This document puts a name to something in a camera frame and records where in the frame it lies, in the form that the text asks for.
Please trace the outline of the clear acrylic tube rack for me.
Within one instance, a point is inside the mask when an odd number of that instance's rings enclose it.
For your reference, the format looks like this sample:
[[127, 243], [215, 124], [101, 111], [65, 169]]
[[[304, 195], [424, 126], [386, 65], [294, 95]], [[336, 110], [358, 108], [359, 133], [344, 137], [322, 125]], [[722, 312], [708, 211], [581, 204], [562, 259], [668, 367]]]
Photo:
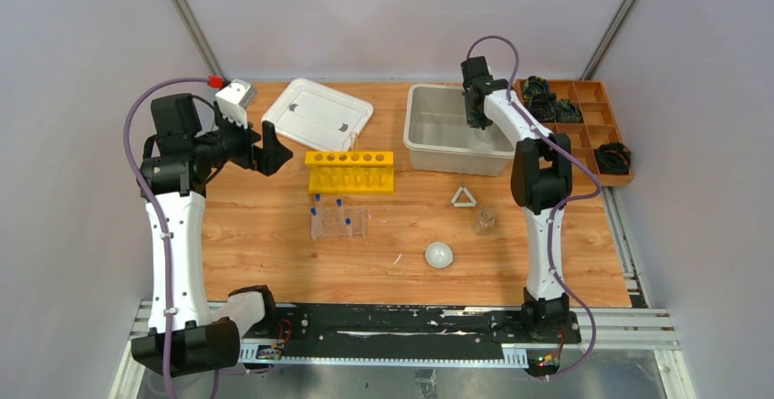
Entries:
[[347, 237], [345, 224], [343, 225], [337, 215], [336, 206], [322, 207], [319, 213], [319, 227], [313, 230], [310, 216], [310, 236], [314, 241], [334, 238], [358, 238], [367, 236], [368, 215], [364, 206], [343, 206], [346, 218], [350, 218], [353, 237]]

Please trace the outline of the clear test tube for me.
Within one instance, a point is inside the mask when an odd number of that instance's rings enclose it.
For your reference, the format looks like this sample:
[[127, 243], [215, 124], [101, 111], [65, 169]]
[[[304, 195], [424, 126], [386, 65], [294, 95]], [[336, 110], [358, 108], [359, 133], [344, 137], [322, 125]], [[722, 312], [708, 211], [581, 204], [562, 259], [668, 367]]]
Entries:
[[350, 134], [350, 152], [357, 152], [359, 150], [359, 134], [353, 131]]

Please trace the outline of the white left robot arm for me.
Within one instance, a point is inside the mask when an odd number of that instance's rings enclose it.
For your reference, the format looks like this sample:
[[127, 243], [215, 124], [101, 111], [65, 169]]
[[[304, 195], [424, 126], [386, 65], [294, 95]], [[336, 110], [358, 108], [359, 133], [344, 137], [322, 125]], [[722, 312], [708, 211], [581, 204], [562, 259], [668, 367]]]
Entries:
[[209, 307], [202, 260], [206, 187], [228, 163], [265, 176], [293, 153], [270, 122], [256, 132], [246, 110], [252, 98], [223, 92], [211, 108], [215, 131], [204, 132], [191, 93], [155, 99], [156, 132], [146, 140], [139, 168], [153, 248], [152, 314], [146, 336], [131, 343], [133, 359], [171, 377], [236, 365], [242, 337], [272, 336], [279, 313], [265, 285], [229, 293], [219, 310]]

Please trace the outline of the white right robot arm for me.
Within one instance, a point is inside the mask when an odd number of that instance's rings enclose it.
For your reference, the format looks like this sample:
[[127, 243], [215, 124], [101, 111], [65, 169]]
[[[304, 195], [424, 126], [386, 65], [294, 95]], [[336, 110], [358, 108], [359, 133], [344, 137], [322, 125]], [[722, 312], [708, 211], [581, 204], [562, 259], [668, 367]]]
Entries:
[[529, 263], [519, 322], [527, 338], [545, 341], [570, 317], [570, 298], [560, 283], [560, 204], [572, 191], [572, 168], [561, 152], [570, 141], [540, 124], [511, 83], [490, 74], [484, 57], [467, 58], [461, 72], [467, 124], [480, 130], [497, 126], [515, 147], [510, 191], [525, 216]]

